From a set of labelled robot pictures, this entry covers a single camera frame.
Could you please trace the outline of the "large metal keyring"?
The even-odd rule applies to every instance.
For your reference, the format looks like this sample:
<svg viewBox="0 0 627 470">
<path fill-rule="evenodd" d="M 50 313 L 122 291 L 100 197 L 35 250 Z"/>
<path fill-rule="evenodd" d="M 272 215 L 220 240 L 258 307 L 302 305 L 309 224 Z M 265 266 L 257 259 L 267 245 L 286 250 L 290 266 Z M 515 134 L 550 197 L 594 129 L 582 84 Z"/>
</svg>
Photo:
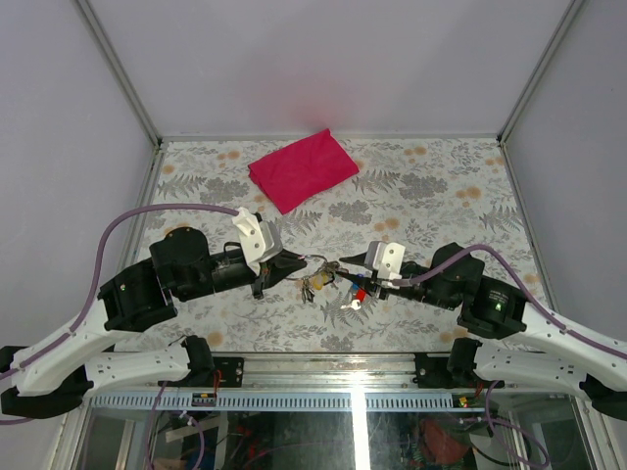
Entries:
<svg viewBox="0 0 627 470">
<path fill-rule="evenodd" d="M 303 255 L 302 257 L 307 261 L 307 267 L 295 273 L 288 279 L 289 281 L 302 283 L 303 279 L 308 278 L 311 283 L 311 279 L 321 272 L 332 274 L 335 281 L 336 273 L 341 270 L 339 261 L 329 260 L 323 255 Z"/>
</svg>

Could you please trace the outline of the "yellow key tag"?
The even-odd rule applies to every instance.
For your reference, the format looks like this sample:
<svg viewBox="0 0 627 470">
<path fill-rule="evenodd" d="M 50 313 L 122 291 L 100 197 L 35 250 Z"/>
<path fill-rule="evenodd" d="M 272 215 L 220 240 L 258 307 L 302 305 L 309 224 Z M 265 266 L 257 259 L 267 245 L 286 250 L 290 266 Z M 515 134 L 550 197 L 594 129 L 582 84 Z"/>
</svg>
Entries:
<svg viewBox="0 0 627 470">
<path fill-rule="evenodd" d="M 329 274 L 327 272 L 321 272 L 311 279 L 311 285 L 315 290 L 319 291 L 333 281 L 334 277 L 332 274 Z"/>
</svg>

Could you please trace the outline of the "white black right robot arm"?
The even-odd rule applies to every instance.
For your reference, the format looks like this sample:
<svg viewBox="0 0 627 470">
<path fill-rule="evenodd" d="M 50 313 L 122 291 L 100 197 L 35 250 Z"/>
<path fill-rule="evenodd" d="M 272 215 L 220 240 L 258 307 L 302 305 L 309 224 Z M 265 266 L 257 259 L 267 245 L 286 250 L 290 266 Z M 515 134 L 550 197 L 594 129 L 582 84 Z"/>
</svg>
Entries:
<svg viewBox="0 0 627 470">
<path fill-rule="evenodd" d="M 340 260 L 367 269 L 367 276 L 338 274 L 380 300 L 396 296 L 457 311 L 458 325 L 469 335 L 455 341 L 446 364 L 454 384 L 504 381 L 547 388 L 624 420 L 625 342 L 542 305 L 504 258 L 483 245 L 481 251 L 511 280 L 485 275 L 484 261 L 472 255 L 477 249 L 448 244 L 424 267 L 404 259 L 404 246 L 374 241 L 365 253 Z"/>
</svg>

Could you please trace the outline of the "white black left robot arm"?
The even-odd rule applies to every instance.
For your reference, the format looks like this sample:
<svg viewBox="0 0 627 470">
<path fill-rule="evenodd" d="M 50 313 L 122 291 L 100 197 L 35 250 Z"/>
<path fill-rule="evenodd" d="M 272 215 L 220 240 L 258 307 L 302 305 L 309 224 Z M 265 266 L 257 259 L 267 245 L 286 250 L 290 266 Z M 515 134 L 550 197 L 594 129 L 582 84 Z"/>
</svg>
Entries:
<svg viewBox="0 0 627 470">
<path fill-rule="evenodd" d="M 175 318 L 177 301 L 245 286 L 259 299 L 306 265 L 301 256 L 282 249 L 254 271 L 239 244 L 228 242 L 212 254 L 201 231 L 175 229 L 151 245 L 148 258 L 105 283 L 77 326 L 69 325 L 33 347 L 2 348 L 1 370 L 12 377 L 1 394 L 1 411 L 17 421 L 48 419 L 117 388 L 147 383 L 211 387 L 217 383 L 217 371 L 202 337 L 188 335 L 151 352 L 113 352 L 112 348 Z M 64 341 L 54 345 L 59 337 Z M 54 347 L 45 352 L 47 346 Z"/>
</svg>

